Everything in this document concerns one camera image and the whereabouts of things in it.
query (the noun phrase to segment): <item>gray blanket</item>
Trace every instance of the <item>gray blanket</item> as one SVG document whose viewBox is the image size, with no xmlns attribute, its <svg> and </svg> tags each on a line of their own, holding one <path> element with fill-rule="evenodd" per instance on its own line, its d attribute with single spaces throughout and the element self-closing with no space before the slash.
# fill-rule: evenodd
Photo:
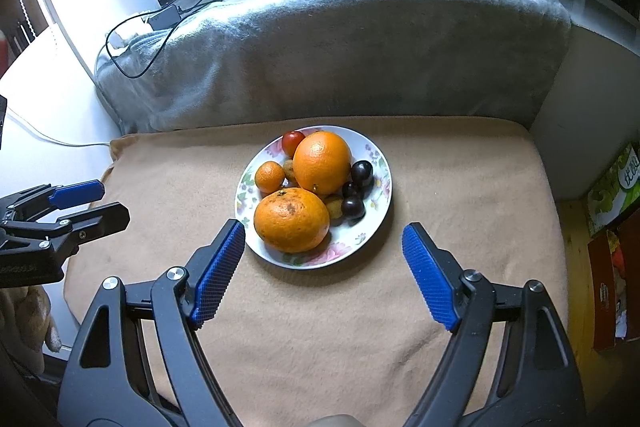
<svg viewBox="0 0 640 427">
<path fill-rule="evenodd" d="M 98 58 L 123 133 L 362 115 L 468 115 L 527 128 L 568 46 L 558 0 L 242 0 L 185 20 L 141 78 Z M 117 58 L 129 74 L 167 31 Z"/>
</svg>

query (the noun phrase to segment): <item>brown blanket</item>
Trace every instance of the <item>brown blanket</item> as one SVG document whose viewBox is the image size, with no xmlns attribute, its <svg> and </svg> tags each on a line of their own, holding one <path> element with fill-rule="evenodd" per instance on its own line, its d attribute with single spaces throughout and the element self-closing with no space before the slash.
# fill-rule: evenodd
<svg viewBox="0 0 640 427">
<path fill-rule="evenodd" d="M 301 426 L 336 413 L 367 427 L 404 423 L 449 340 L 402 257 L 401 231 L 411 221 L 494 282 L 542 280 L 566 321 L 562 236 L 538 152 L 521 126 L 486 118 L 334 118 L 116 140 L 104 201 L 129 207 L 131 223 L 70 260 L 65 297 L 76 317 L 105 277 L 156 279 L 209 244 L 233 217 L 238 178 L 255 153 L 285 131 L 318 123 L 351 127 L 380 147 L 392 205 L 364 248 L 326 269 L 288 271 L 245 252 L 198 336 L 247 427 Z M 495 333 L 470 410 L 491 383 Z M 157 339 L 146 337 L 156 384 L 171 396 Z"/>
</svg>

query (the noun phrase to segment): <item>blue textured pad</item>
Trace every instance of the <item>blue textured pad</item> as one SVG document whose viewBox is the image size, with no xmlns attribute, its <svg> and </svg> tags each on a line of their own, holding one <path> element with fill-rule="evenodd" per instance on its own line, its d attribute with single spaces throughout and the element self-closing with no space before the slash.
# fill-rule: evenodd
<svg viewBox="0 0 640 427">
<path fill-rule="evenodd" d="M 67 185 L 56 188 L 55 192 L 49 196 L 49 203 L 58 210 L 71 208 L 79 204 L 91 203 L 101 200 L 104 197 L 104 185 L 98 180 Z"/>
<path fill-rule="evenodd" d="M 190 319 L 197 327 L 212 319 L 218 311 L 226 287 L 244 252 L 244 226 L 236 223 L 196 287 L 195 305 Z"/>
<path fill-rule="evenodd" d="M 460 318 L 453 305 L 453 288 L 411 225 L 402 231 L 402 253 L 434 320 L 449 331 L 456 328 Z"/>
</svg>

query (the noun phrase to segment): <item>gray wall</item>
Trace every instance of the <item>gray wall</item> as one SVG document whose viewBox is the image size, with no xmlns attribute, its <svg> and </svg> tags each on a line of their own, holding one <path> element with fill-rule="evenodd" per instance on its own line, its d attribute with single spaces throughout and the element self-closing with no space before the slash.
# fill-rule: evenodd
<svg viewBox="0 0 640 427">
<path fill-rule="evenodd" d="M 531 134 L 556 200 L 579 198 L 640 128 L 640 57 L 579 26 Z"/>
</svg>

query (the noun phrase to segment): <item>plate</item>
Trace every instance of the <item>plate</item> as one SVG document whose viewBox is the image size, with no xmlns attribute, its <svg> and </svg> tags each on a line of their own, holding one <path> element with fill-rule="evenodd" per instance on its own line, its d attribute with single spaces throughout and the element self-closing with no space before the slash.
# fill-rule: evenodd
<svg viewBox="0 0 640 427">
<path fill-rule="evenodd" d="M 288 254 L 268 247 L 258 237 L 254 228 L 255 207 L 262 199 L 255 186 L 255 171 L 266 161 L 273 160 L 280 165 L 287 159 L 282 151 L 281 138 L 268 144 L 255 155 L 240 178 L 236 189 L 236 219 L 246 229 L 246 243 L 265 261 L 283 268 L 308 270 L 337 263 L 361 248 L 378 229 L 391 202 L 391 172 L 382 151 L 366 136 L 354 130 L 335 125 L 318 125 L 298 129 L 305 136 L 316 131 L 329 131 L 342 137 L 351 149 L 351 163 L 369 160 L 373 165 L 374 183 L 364 198 L 365 216 L 354 224 L 346 220 L 332 221 L 329 233 L 315 249 L 305 253 Z"/>
</svg>

